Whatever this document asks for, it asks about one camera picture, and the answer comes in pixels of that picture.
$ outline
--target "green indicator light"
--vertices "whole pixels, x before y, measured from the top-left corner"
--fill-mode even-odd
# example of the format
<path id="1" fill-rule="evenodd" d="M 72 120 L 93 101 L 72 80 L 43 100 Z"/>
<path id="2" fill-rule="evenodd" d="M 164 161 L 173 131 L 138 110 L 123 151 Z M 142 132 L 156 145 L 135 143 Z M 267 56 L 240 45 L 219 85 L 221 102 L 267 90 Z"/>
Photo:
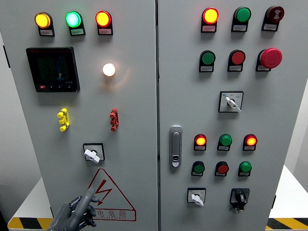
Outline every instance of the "green indicator light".
<path id="1" fill-rule="evenodd" d="M 211 52 L 206 52 L 202 56 L 202 62 L 206 65 L 210 65 L 215 61 L 215 55 Z"/>
<path id="2" fill-rule="evenodd" d="M 249 8 L 242 7 L 242 8 L 237 10 L 236 19 L 239 22 L 245 23 L 250 19 L 250 17 L 251 17 L 251 11 L 250 11 Z"/>
<path id="3" fill-rule="evenodd" d="M 75 11 L 68 12 L 65 17 L 66 23 L 70 27 L 78 27 L 81 24 L 81 17 Z"/>
<path id="4" fill-rule="evenodd" d="M 230 144 L 232 144 L 232 138 L 230 135 L 225 134 L 222 135 L 219 139 L 219 142 L 223 145 L 223 146 L 229 146 Z"/>
<path id="5" fill-rule="evenodd" d="M 196 173 L 203 173 L 204 170 L 205 170 L 205 168 L 204 168 L 204 166 L 202 166 L 202 165 L 197 165 L 197 166 L 194 167 L 194 171 L 195 171 Z"/>
<path id="6" fill-rule="evenodd" d="M 252 169 L 251 163 L 248 162 L 248 161 L 244 161 L 244 162 L 242 162 L 242 163 L 240 164 L 240 170 L 241 170 L 242 172 L 246 172 L 246 173 L 247 173 L 247 172 L 250 172 L 251 169 Z"/>

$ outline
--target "yellow black hazard stripe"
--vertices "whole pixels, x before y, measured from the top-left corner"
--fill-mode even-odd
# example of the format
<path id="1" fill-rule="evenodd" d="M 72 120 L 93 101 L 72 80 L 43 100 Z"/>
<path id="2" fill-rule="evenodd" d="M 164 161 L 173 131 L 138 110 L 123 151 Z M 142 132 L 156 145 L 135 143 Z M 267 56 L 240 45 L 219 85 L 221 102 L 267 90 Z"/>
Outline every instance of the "yellow black hazard stripe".
<path id="1" fill-rule="evenodd" d="M 269 218 L 267 230 L 308 230 L 308 218 Z"/>
<path id="2" fill-rule="evenodd" d="M 12 218 L 9 229 L 46 230 L 52 218 Z"/>

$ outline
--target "gray metal panel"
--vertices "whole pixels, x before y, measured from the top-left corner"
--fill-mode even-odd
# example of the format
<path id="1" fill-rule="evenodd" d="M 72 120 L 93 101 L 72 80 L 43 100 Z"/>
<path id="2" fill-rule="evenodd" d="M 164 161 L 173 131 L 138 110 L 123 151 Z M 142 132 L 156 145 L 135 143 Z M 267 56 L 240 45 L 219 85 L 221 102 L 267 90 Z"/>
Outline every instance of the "gray metal panel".
<path id="1" fill-rule="evenodd" d="M 281 5 L 285 16 L 278 32 L 261 32 L 264 13 Z M 246 33 L 231 33 L 233 12 L 240 6 L 252 11 Z M 217 33 L 200 34 L 205 8 L 216 7 Z M 161 230 L 264 230 L 288 150 L 307 81 L 307 1 L 202 1 L 161 0 L 158 5 Z M 282 63 L 268 73 L 256 73 L 259 52 L 276 47 Z M 240 49 L 246 54 L 241 73 L 228 73 L 228 56 Z M 199 73 L 199 56 L 216 55 L 213 73 Z M 242 90 L 240 114 L 218 113 L 219 92 Z M 183 128 L 182 164 L 169 166 L 169 129 Z M 207 136 L 205 152 L 193 151 L 195 135 Z M 216 150 L 220 135 L 233 138 L 229 152 Z M 257 150 L 243 152 L 244 136 L 258 138 Z M 194 161 L 205 164 L 203 177 L 192 177 Z M 214 177 L 216 163 L 226 161 L 226 177 Z M 252 164 L 251 176 L 239 178 L 242 161 Z M 187 203 L 188 187 L 206 187 L 205 207 Z M 232 188 L 249 188 L 244 213 L 230 211 Z"/>
<path id="2" fill-rule="evenodd" d="M 86 36 L 70 36 L 65 14 L 72 10 L 82 15 Z M 97 35 L 94 18 L 100 10 L 111 14 L 113 36 Z M 38 12 L 52 16 L 54 38 L 39 36 Z M 97 221 L 98 229 L 157 230 L 155 1 L 4 0 L 0 22 L 53 211 L 82 195 L 104 168 L 135 207 L 137 221 Z M 80 92 L 36 93 L 26 48 L 65 46 L 75 50 Z M 106 63 L 116 66 L 112 78 L 102 73 Z M 71 125 L 60 132 L 57 113 L 63 107 Z M 114 107 L 120 126 L 112 133 Z M 86 142 L 103 142 L 106 160 L 86 162 Z"/>

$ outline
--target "electrical hazard warning sign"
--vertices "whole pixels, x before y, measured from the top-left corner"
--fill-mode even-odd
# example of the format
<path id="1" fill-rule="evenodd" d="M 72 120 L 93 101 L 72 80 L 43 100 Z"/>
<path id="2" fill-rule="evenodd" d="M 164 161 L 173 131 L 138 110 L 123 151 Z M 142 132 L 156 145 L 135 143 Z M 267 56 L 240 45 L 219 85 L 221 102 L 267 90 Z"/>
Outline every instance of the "electrical hazard warning sign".
<path id="1" fill-rule="evenodd" d="M 137 220 L 135 208 L 104 169 L 96 172 L 90 187 L 95 190 L 94 196 L 100 199 L 94 220 Z"/>

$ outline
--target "green push button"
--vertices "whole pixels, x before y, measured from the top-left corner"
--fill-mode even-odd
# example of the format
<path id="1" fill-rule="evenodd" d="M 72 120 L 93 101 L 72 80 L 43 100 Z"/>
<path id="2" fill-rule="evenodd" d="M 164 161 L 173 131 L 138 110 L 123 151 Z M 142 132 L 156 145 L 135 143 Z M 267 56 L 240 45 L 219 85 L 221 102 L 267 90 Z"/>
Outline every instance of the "green push button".
<path id="1" fill-rule="evenodd" d="M 202 62 L 206 65 L 210 65 L 215 61 L 215 55 L 212 52 L 206 52 L 202 56 Z"/>
<path id="2" fill-rule="evenodd" d="M 195 171 L 196 173 L 203 173 L 204 170 L 205 170 L 205 168 L 204 168 L 203 165 L 196 165 L 196 166 L 194 167 L 194 171 Z"/>
<path id="3" fill-rule="evenodd" d="M 229 146 L 232 144 L 232 138 L 230 135 L 225 134 L 219 138 L 219 142 L 222 144 L 222 146 Z"/>
<path id="4" fill-rule="evenodd" d="M 235 15 L 235 18 L 241 23 L 247 22 L 250 19 L 250 17 L 251 17 L 251 11 L 247 7 L 239 8 Z"/>
<path id="5" fill-rule="evenodd" d="M 248 162 L 248 161 L 244 161 L 244 162 L 242 162 L 242 163 L 240 164 L 240 170 L 241 170 L 242 172 L 250 172 L 251 169 L 252 169 L 251 163 Z"/>

